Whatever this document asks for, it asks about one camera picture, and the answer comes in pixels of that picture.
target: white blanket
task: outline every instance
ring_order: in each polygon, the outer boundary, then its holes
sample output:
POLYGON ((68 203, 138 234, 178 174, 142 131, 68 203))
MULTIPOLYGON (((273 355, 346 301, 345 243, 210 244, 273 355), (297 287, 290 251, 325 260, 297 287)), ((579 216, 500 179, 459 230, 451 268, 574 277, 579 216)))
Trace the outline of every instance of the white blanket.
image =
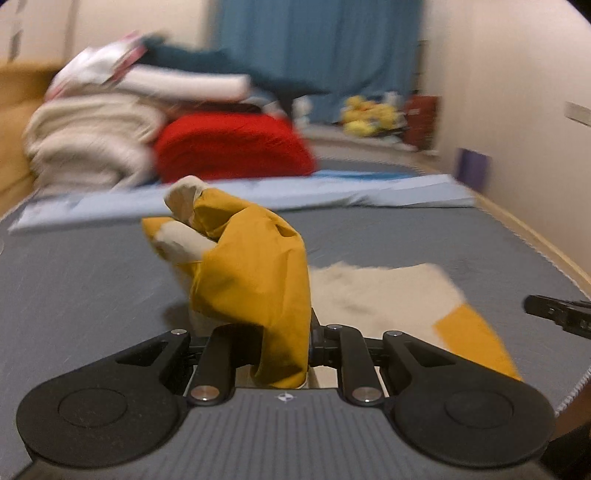
POLYGON ((248 75, 189 73, 136 65, 116 88, 169 100, 240 102, 251 91, 248 75))
POLYGON ((104 94, 51 100, 31 117, 24 133, 25 151, 36 154, 57 132, 112 134, 130 141, 155 140, 166 122, 159 110, 140 105, 134 95, 104 94))
POLYGON ((31 162, 41 194, 93 192, 141 185, 154 177, 151 148, 111 134, 58 132, 31 162))

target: gray mattress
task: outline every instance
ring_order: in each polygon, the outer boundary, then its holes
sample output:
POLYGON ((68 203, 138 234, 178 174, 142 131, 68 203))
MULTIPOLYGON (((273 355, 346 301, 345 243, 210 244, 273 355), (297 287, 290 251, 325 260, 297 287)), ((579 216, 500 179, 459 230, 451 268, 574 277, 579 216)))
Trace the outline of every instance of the gray mattress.
MULTIPOLYGON (((326 162, 326 168, 392 170, 326 162)), ((558 408, 589 366, 588 340, 522 312, 527 294, 581 299, 542 256, 488 214, 463 209, 317 209, 283 215, 309 263, 441 265, 504 340, 526 382, 558 408)), ((0 223, 0 478, 29 457, 14 424, 37 384, 168 329, 189 326, 186 300, 137 224, 9 236, 0 223)))

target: plush toy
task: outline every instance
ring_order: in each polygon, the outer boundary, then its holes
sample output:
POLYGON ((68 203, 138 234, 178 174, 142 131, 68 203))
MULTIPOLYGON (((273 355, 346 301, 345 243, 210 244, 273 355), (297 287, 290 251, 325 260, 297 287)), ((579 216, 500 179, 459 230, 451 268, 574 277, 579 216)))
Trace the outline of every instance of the plush toy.
POLYGON ((341 111, 343 130, 356 137, 371 137, 393 130, 399 120, 396 108, 388 103, 376 103, 361 95, 347 98, 341 111))
POLYGON ((343 130, 346 134, 356 137, 371 137, 379 131, 379 127, 367 120, 355 120, 345 124, 343 130))

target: dark teal cloth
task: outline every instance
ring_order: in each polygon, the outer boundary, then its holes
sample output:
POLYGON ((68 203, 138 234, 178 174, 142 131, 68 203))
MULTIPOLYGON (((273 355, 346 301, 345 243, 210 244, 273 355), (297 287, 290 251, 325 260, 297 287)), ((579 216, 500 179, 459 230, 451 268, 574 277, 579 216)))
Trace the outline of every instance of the dark teal cloth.
POLYGON ((265 74, 231 58, 226 50, 189 51, 182 47, 167 45, 157 36, 144 37, 144 45, 148 51, 138 61, 144 65, 194 73, 247 74, 254 86, 271 92, 279 100, 285 98, 293 100, 304 95, 328 93, 309 82, 265 74))

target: yellow cloth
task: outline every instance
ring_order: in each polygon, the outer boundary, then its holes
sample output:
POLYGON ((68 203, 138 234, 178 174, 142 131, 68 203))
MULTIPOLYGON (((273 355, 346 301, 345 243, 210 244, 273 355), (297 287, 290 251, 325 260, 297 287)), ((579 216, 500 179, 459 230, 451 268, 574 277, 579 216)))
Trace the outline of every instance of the yellow cloth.
POLYGON ((261 361, 254 371, 257 384, 301 386, 308 370, 311 317, 301 236, 269 210, 214 188, 189 189, 195 192, 189 214, 186 187, 186 183, 178 189, 173 186, 167 205, 217 244, 202 248, 201 255, 187 253, 187 246, 195 240, 190 232, 162 234, 163 226, 171 230, 168 223, 172 219, 144 219, 147 237, 165 260, 191 275, 189 296, 195 311, 225 322, 262 327, 261 361))

